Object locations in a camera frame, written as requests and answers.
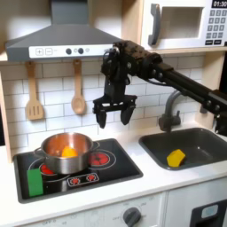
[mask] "white cabinet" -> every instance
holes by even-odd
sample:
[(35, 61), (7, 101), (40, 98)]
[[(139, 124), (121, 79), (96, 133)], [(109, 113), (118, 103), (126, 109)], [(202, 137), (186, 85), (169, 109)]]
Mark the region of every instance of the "white cabinet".
[[(221, 178), (170, 191), (168, 193), (166, 219), (163, 227), (189, 227), (194, 208), (216, 203), (220, 200), (227, 200), (227, 178)], [(212, 212), (215, 212), (216, 206), (210, 207), (208, 211), (204, 209), (203, 215), (206, 211), (211, 212), (211, 210), (213, 210)], [(222, 227), (226, 226), (227, 217), (225, 215)]]
[(141, 218), (134, 227), (161, 227), (166, 193), (144, 196), (91, 210), (31, 223), (29, 227), (127, 227), (123, 216), (135, 207)]

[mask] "red burner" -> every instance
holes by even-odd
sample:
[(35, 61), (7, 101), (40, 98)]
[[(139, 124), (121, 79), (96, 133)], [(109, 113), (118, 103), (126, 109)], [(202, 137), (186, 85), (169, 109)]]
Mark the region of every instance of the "red burner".
[(71, 180), (71, 183), (72, 184), (79, 184), (80, 180), (78, 178), (74, 178), (74, 179)]
[(94, 181), (95, 179), (96, 179), (96, 177), (94, 175), (87, 176), (88, 181)]
[(54, 175), (54, 172), (52, 170), (50, 170), (49, 168), (47, 168), (47, 166), (45, 164), (43, 164), (40, 167), (40, 170), (42, 171), (42, 173), (44, 173), (45, 175)]
[(110, 158), (105, 153), (92, 153), (90, 155), (90, 165), (91, 166), (103, 166), (110, 161)]

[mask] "wooden spoon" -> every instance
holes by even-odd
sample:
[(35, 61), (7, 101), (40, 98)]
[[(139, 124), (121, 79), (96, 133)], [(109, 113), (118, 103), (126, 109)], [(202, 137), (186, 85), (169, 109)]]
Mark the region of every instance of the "wooden spoon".
[(37, 120), (43, 118), (43, 107), (36, 97), (36, 86), (35, 86), (35, 63), (26, 62), (27, 74), (28, 74), (28, 85), (30, 100), (26, 106), (26, 115), (29, 120)]
[(83, 114), (86, 104), (82, 96), (82, 62), (79, 59), (74, 61), (74, 88), (72, 108), (76, 114)]

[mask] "microwave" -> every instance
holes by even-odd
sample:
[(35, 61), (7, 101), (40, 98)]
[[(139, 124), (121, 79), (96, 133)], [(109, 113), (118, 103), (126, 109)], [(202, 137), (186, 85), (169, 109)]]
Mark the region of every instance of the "microwave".
[(141, 43), (147, 50), (227, 45), (227, 0), (145, 0)]

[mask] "microwave keypad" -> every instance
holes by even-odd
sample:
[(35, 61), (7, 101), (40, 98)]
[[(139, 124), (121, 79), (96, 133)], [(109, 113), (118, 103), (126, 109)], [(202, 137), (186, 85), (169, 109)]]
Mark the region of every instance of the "microwave keypad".
[(227, 10), (211, 10), (207, 26), (207, 40), (205, 45), (220, 45), (227, 17)]

